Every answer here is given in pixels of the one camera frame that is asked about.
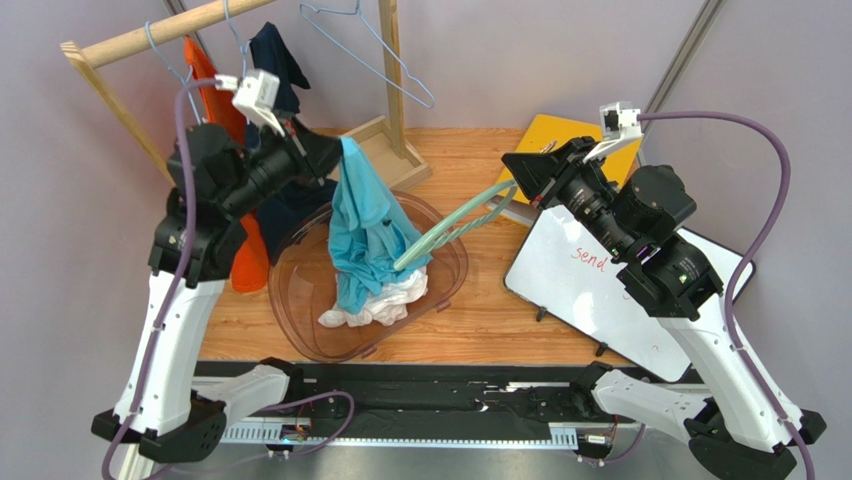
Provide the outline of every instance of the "clothes hanger hook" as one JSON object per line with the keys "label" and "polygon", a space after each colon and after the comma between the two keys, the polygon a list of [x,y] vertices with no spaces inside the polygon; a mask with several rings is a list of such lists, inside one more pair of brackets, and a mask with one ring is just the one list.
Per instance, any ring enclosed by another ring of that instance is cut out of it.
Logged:
{"label": "clothes hanger hook", "polygon": [[228,5],[228,0],[222,0],[223,8],[225,9],[225,23],[228,24],[228,28],[231,29],[231,33],[234,34],[234,40],[237,41],[237,47],[240,49],[240,56],[243,59],[243,73],[242,77],[246,76],[246,71],[248,70],[248,51],[249,44],[251,40],[243,43],[243,39],[240,38],[240,34],[237,33],[237,27],[234,26],[234,22],[231,20],[231,7]]}
{"label": "clothes hanger hook", "polygon": [[[186,78],[182,77],[181,74],[177,73],[177,70],[175,70],[175,68],[172,66],[172,64],[169,63],[168,59],[166,59],[166,56],[163,55],[163,52],[161,52],[160,49],[157,48],[157,44],[154,43],[154,37],[151,36],[151,22],[150,21],[145,22],[145,36],[148,37],[148,44],[151,46],[151,50],[153,50],[154,53],[156,53],[157,56],[160,57],[160,60],[166,65],[166,68],[169,70],[169,72],[171,72],[171,74],[174,75],[175,78],[178,79],[180,84],[186,85],[187,83],[189,83],[189,79],[192,78],[192,71],[193,71],[192,67],[191,66],[189,67],[189,75],[187,75]],[[195,99],[192,98],[191,93],[188,94],[188,96],[189,96],[189,104],[192,107],[192,113],[195,115],[195,121],[198,122],[198,125],[201,125],[201,123],[202,123],[201,122],[201,115],[198,114],[198,107],[195,106]]]}
{"label": "clothes hanger hook", "polygon": [[[360,18],[360,19],[361,19],[361,22],[363,22],[363,23],[364,23],[364,25],[366,25],[366,26],[367,26],[367,28],[370,30],[370,33],[372,33],[372,34],[373,34],[373,36],[374,36],[374,37],[376,37],[376,39],[377,39],[377,40],[378,40],[378,41],[382,44],[382,47],[385,49],[385,51],[386,51],[386,52],[388,52],[388,53],[390,53],[390,54],[391,54],[391,56],[392,56],[392,57],[393,57],[393,58],[394,58],[397,62],[399,62],[399,65],[400,65],[400,67],[402,68],[403,73],[405,73],[405,76],[406,76],[406,77],[408,77],[408,79],[409,79],[409,80],[412,80],[414,83],[416,83],[417,85],[419,85],[419,86],[420,86],[420,88],[421,88],[424,92],[426,92],[426,95],[428,95],[428,96],[429,96],[429,100],[428,100],[428,101],[424,101],[424,100],[422,100],[421,98],[419,98],[418,96],[414,95],[413,93],[411,93],[411,92],[409,92],[408,90],[406,90],[405,88],[403,88],[401,85],[397,85],[397,84],[396,84],[396,82],[392,81],[391,79],[389,79],[388,77],[386,77],[383,73],[381,73],[381,72],[380,72],[380,71],[378,71],[377,69],[373,68],[373,66],[371,66],[369,63],[367,63],[367,62],[365,62],[364,60],[362,60],[360,57],[358,57],[358,55],[355,55],[354,53],[352,53],[352,51],[351,51],[351,50],[349,50],[348,48],[346,48],[345,46],[343,46],[343,44],[342,44],[342,43],[340,43],[340,42],[338,42],[338,41],[337,41],[334,37],[332,37],[332,36],[331,36],[331,34],[329,34],[328,32],[326,32],[326,31],[325,31],[322,27],[320,27],[320,26],[319,26],[316,22],[314,22],[313,20],[311,20],[311,18],[309,18],[309,17],[308,17],[308,14],[307,14],[306,9],[308,9],[308,10],[312,10],[312,11],[313,11],[314,13],[316,13],[316,14],[321,14],[321,13],[330,13],[330,14],[332,14],[332,15],[349,15],[349,16],[357,16],[358,18]],[[378,76],[379,76],[382,80],[384,80],[385,82],[387,82],[387,83],[389,83],[389,84],[393,85],[393,87],[394,87],[394,88],[396,88],[397,90],[399,90],[400,92],[404,93],[404,94],[405,94],[405,95],[407,95],[409,98],[413,99],[415,102],[419,103],[420,105],[423,105],[423,106],[424,106],[424,107],[426,107],[426,108],[433,108],[433,107],[435,106],[435,95],[433,95],[433,94],[432,94],[432,92],[431,92],[428,88],[426,88],[426,85],[424,85],[424,84],[423,84],[423,82],[422,82],[422,81],[420,81],[420,79],[419,79],[419,78],[417,78],[417,77],[415,77],[415,76],[411,75],[411,73],[408,71],[408,66],[405,64],[405,62],[403,62],[403,61],[402,61],[402,59],[401,59],[401,58],[399,58],[399,56],[398,56],[396,53],[394,53],[393,49],[392,49],[392,48],[390,48],[390,46],[388,46],[388,44],[387,44],[387,43],[385,43],[385,41],[384,41],[384,40],[382,40],[382,36],[381,36],[381,35],[379,35],[379,34],[378,34],[378,32],[376,32],[376,30],[372,27],[372,25],[370,25],[370,22],[368,22],[368,21],[367,21],[367,19],[366,19],[366,18],[364,18],[364,12],[361,10],[361,0],[355,0],[355,9],[354,9],[354,10],[352,10],[352,11],[348,11],[348,10],[334,10],[334,9],[331,9],[331,8],[324,8],[324,7],[320,7],[320,8],[318,8],[318,7],[315,7],[315,6],[313,6],[313,5],[309,5],[309,4],[307,4],[307,3],[301,3],[301,4],[299,4],[299,13],[302,15],[302,18],[304,18],[304,19],[305,19],[308,23],[310,23],[311,25],[313,25],[313,27],[314,27],[315,29],[317,29],[317,31],[318,31],[318,32],[320,32],[320,33],[321,33],[321,34],[323,34],[326,38],[328,38],[329,40],[331,40],[331,42],[332,42],[332,43],[334,43],[334,44],[335,44],[335,45],[337,45],[337,46],[338,46],[341,50],[343,50],[344,52],[346,52],[347,54],[349,54],[349,56],[351,56],[352,58],[354,58],[355,60],[357,60],[357,61],[358,61],[361,65],[364,65],[364,66],[365,66],[365,67],[367,67],[367,68],[368,68],[371,72],[373,72],[374,74],[378,75]]]}

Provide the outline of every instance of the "laundry basket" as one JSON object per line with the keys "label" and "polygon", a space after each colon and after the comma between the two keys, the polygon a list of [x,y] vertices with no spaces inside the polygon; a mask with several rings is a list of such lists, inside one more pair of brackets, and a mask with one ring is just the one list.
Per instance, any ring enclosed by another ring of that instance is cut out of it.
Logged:
{"label": "laundry basket", "polygon": [[[442,220],[434,208],[406,193],[394,192],[411,223],[426,232]],[[337,298],[337,273],[328,254],[328,223],[331,206],[326,205],[279,247],[269,274],[269,297],[281,330],[302,355],[318,362],[344,362],[366,357],[376,344],[431,310],[450,306],[450,298],[467,276],[468,256],[460,239],[432,251],[426,267],[426,295],[410,303],[408,316],[385,327],[372,322],[362,327],[343,325],[328,328],[317,321]]]}

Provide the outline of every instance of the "whiteboard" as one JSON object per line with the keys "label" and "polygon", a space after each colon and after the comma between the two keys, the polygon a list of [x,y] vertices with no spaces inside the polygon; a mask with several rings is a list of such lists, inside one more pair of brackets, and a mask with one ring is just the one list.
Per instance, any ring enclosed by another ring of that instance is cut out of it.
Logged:
{"label": "whiteboard", "polygon": [[[686,229],[678,233],[700,248],[722,281],[728,281],[740,255]],[[689,357],[657,319],[627,295],[615,277],[624,265],[610,260],[607,251],[560,205],[541,212],[506,273],[506,288],[663,380],[679,380],[689,368]],[[735,295],[753,272],[754,265],[749,264]],[[705,302],[698,312],[702,317],[722,315],[715,301]]]}

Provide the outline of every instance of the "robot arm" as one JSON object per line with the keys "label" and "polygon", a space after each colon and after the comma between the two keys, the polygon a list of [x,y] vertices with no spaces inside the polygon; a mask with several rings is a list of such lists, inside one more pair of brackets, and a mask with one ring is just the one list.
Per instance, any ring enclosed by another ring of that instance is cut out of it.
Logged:
{"label": "robot arm", "polygon": [[[92,422],[93,433],[113,440],[122,423],[132,419],[121,441],[139,443],[141,455],[161,464],[203,460],[230,425],[284,399],[298,372],[286,362],[267,359],[228,382],[192,391],[195,363],[210,314],[246,239],[240,219],[289,182],[321,183],[343,153],[338,139],[315,134],[295,118],[272,112],[278,87],[274,75],[252,70],[241,82],[233,77],[218,80],[218,88],[236,90],[234,105],[258,124],[260,146],[248,151],[215,124],[187,130],[196,187],[192,245],[185,245],[186,190],[180,153],[176,150],[169,159],[176,186],[169,195],[166,218],[155,232],[148,261],[152,268],[150,298],[136,360],[115,407]],[[186,249],[190,251],[189,266],[159,327],[156,348],[147,359],[155,319]],[[147,382],[133,412],[140,374]]]}
{"label": "robot arm", "polygon": [[[795,467],[785,419],[733,346],[721,315],[721,279],[707,257],[675,233],[695,202],[668,166],[643,166],[620,190],[601,171],[606,154],[641,138],[637,117],[625,102],[602,107],[604,142],[575,138],[545,154],[506,154],[503,163],[533,205],[564,205],[613,263],[626,264],[617,278],[683,348],[713,397],[675,394],[602,364],[572,382],[573,393],[586,411],[624,415],[688,444],[720,478],[785,478]],[[720,314],[699,318],[698,307],[708,301]],[[752,357],[787,417],[806,442],[814,442],[825,429],[822,417],[799,409]]]}

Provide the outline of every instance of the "metal pole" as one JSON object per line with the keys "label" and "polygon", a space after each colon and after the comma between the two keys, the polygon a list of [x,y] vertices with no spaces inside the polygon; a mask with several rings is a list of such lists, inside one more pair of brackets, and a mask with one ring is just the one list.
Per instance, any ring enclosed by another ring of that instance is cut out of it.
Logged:
{"label": "metal pole", "polygon": [[[704,41],[704,37],[707,35],[707,32],[710,31],[713,21],[716,20],[716,17],[719,15],[719,11],[722,9],[722,6],[726,1],[727,0],[706,0],[704,5],[701,6],[701,10],[698,11],[698,15],[696,15],[695,20],[692,22],[692,26],[689,27],[689,31],[683,38],[680,48],[678,48],[677,53],[675,53],[674,58],[672,58],[669,68],[663,75],[662,80],[660,80],[657,90],[654,91],[654,94],[651,96],[651,100],[648,102],[648,106],[645,107],[643,112],[659,112],[660,109],[663,108],[663,105],[665,105],[666,100],[669,99],[669,96],[674,90],[675,85],[677,85],[677,82],[680,80],[680,77],[683,75],[683,72],[686,71],[686,67],[689,65],[689,62],[692,61],[692,57],[695,56],[695,52],[698,51],[698,47],[701,45],[701,42]],[[647,135],[648,132],[651,131],[653,124],[654,122],[647,122],[645,127],[642,129],[643,133]],[[639,165],[645,165],[642,150],[639,150],[636,157]]]}

